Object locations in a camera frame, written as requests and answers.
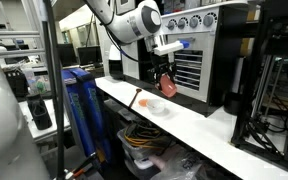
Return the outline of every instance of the bowl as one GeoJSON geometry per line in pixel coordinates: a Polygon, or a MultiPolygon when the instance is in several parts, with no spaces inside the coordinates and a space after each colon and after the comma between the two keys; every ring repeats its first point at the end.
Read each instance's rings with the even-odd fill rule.
{"type": "Polygon", "coordinates": [[[165,104],[160,99],[149,99],[146,103],[146,107],[152,114],[158,114],[164,111],[165,104]]]}

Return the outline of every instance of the white shelf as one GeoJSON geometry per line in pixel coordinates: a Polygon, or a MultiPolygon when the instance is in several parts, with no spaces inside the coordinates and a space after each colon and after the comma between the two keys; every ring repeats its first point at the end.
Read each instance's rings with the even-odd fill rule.
{"type": "MultiPolygon", "coordinates": [[[[111,77],[97,78],[96,84],[124,105],[130,104],[138,88],[111,77]]],[[[224,112],[223,108],[205,118],[143,90],[138,94],[132,109],[242,179],[288,180],[287,171],[229,144],[236,116],[224,112]],[[139,106],[138,101],[141,99],[162,99],[166,111],[161,115],[152,115],[146,108],[139,106]]]]}
{"type": "MultiPolygon", "coordinates": [[[[30,129],[30,132],[33,136],[33,139],[35,142],[43,140],[47,137],[53,136],[57,134],[57,124],[56,124],[56,119],[55,119],[55,113],[54,113],[54,107],[53,107],[53,101],[52,100],[44,100],[47,111],[50,115],[51,121],[52,121],[52,126],[45,129],[45,130],[38,130],[35,122],[32,120],[32,114],[28,108],[27,102],[20,102],[19,106],[22,110],[23,115],[26,116],[26,121],[28,128],[30,129]]],[[[69,130],[70,129],[70,123],[67,118],[66,113],[64,114],[64,129],[69,130]]]]}

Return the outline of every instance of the orange object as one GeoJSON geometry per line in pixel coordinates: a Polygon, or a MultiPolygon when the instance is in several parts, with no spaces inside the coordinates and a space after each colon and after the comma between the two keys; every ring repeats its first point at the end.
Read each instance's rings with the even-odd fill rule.
{"type": "Polygon", "coordinates": [[[167,75],[163,75],[160,80],[162,93],[168,98],[176,94],[177,88],[167,75]]]}
{"type": "Polygon", "coordinates": [[[138,104],[140,104],[140,106],[142,107],[146,107],[146,103],[147,103],[148,99],[141,99],[138,104]]]}
{"type": "Polygon", "coordinates": [[[73,176],[75,177],[75,178],[77,178],[78,176],[80,176],[81,174],[83,174],[84,173],[84,169],[80,169],[79,171],[77,171],[75,174],[73,174],[73,176]]]}

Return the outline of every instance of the ceiling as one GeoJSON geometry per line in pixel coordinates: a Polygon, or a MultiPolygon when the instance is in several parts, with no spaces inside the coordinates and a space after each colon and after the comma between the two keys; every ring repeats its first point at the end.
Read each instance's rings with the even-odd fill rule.
{"type": "Polygon", "coordinates": [[[52,3],[55,21],[64,19],[85,4],[83,0],[53,0],[52,3]]]}

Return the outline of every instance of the black pole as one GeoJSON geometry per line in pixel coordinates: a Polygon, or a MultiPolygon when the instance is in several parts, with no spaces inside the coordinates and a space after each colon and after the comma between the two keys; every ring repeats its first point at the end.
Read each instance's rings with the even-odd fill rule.
{"type": "Polygon", "coordinates": [[[53,15],[53,9],[50,0],[44,0],[48,22],[50,26],[50,35],[51,35],[51,45],[53,49],[53,65],[54,65],[54,77],[55,77],[55,86],[57,90],[57,179],[62,180],[65,178],[64,172],[64,106],[63,106],[63,80],[62,80],[62,66],[59,61],[58,51],[57,51],[57,39],[56,39],[56,28],[53,15]]]}
{"type": "Polygon", "coordinates": [[[49,81],[51,85],[51,93],[52,93],[52,100],[53,100],[53,107],[54,111],[58,112],[58,105],[57,105],[57,96],[56,96],[56,87],[55,87],[55,77],[54,77],[54,66],[53,66],[53,58],[52,58],[52,48],[50,43],[50,34],[48,32],[48,23],[47,21],[42,22],[43,25],[43,32],[44,32],[44,41],[45,41],[45,56],[46,56],[46,63],[47,63],[47,70],[49,81]]]}

